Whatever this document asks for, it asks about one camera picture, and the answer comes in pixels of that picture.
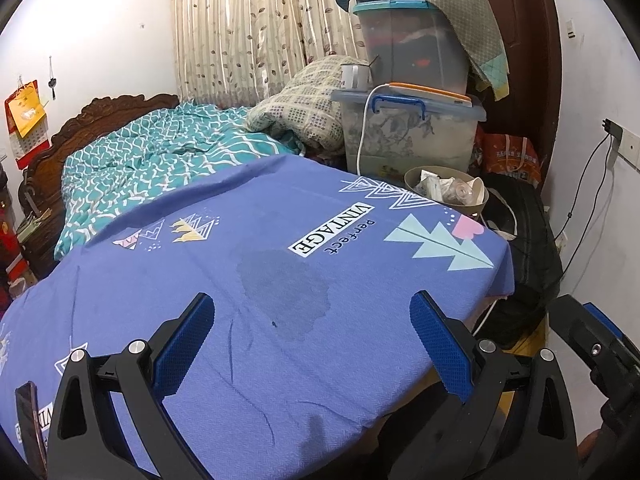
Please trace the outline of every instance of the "red bag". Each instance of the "red bag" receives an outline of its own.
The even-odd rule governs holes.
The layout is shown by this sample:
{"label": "red bag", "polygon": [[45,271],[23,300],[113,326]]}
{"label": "red bag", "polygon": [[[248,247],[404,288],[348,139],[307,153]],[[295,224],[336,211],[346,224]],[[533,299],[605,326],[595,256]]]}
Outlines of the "red bag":
{"label": "red bag", "polygon": [[484,134],[482,166],[487,173],[500,173],[537,187],[542,180],[538,154],[527,137]]}
{"label": "red bag", "polygon": [[16,280],[29,268],[20,252],[20,242],[0,209],[0,265],[6,268],[9,282]]}

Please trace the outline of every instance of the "pink heart print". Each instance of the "pink heart print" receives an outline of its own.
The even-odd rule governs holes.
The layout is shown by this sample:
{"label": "pink heart print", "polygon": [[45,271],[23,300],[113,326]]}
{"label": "pink heart print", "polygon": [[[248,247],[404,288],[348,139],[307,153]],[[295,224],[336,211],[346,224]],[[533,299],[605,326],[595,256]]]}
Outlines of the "pink heart print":
{"label": "pink heart print", "polygon": [[451,234],[461,240],[472,240],[475,235],[484,233],[484,227],[468,216],[460,215],[458,223],[453,228]]}

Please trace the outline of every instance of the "bed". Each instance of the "bed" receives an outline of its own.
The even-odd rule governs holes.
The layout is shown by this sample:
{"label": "bed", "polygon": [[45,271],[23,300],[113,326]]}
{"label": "bed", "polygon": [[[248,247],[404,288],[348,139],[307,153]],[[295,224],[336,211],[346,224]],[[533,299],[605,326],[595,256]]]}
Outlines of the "bed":
{"label": "bed", "polygon": [[297,150],[244,128],[248,108],[177,104],[175,96],[94,100],[53,137],[25,172],[25,215],[47,208],[46,225],[25,243],[42,279],[73,247],[137,204],[260,156]]}
{"label": "bed", "polygon": [[20,449],[14,391],[33,380],[46,436],[74,349],[119,352],[205,292],[214,327],[164,406],[214,478],[297,478],[349,449],[427,373],[409,316],[424,288],[473,323],[483,298],[513,290],[507,243],[389,184],[260,158],[123,213],[12,304],[0,424]]}

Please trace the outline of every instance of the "wooden headboard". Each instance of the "wooden headboard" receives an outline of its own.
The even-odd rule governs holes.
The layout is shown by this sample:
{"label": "wooden headboard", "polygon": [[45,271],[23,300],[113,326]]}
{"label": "wooden headboard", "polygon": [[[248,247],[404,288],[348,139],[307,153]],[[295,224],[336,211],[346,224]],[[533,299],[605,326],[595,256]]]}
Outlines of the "wooden headboard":
{"label": "wooden headboard", "polygon": [[169,94],[158,94],[148,100],[143,95],[95,98],[82,108],[78,116],[62,126],[60,132],[51,138],[51,147],[39,153],[24,171],[18,200],[25,216],[33,210],[27,194],[40,212],[47,208],[54,213],[64,211],[62,169],[65,159],[73,152],[153,110],[175,108],[177,105],[178,97]]}

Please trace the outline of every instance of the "plastic bag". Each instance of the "plastic bag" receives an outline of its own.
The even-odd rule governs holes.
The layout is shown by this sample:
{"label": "plastic bag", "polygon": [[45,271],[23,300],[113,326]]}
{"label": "plastic bag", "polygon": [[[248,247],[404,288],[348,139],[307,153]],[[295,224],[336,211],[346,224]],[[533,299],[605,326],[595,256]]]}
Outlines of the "plastic bag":
{"label": "plastic bag", "polygon": [[422,170],[420,172],[420,182],[415,187],[422,196],[442,202],[442,189],[440,187],[440,177],[431,171]]}
{"label": "plastic bag", "polygon": [[442,201],[451,205],[472,205],[473,190],[464,180],[450,178],[440,183]]}
{"label": "plastic bag", "polygon": [[484,134],[482,165],[487,173],[499,173],[537,187],[542,180],[538,154],[527,137]]}

